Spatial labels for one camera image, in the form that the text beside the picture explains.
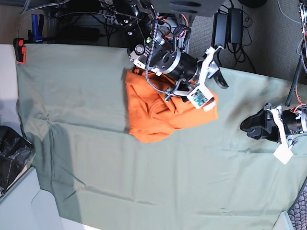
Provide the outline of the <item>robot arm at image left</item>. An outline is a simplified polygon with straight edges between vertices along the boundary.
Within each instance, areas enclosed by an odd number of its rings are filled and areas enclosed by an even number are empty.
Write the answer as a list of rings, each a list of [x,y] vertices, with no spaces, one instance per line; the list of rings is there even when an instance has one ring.
[[[227,89],[214,55],[223,47],[208,47],[201,58],[186,53],[191,28],[179,24],[167,38],[158,30],[162,18],[149,0],[113,1],[115,17],[127,34],[130,61],[145,71],[147,83],[168,101],[180,96],[184,101],[204,104],[211,100],[205,87],[206,79],[213,78],[218,86]]]

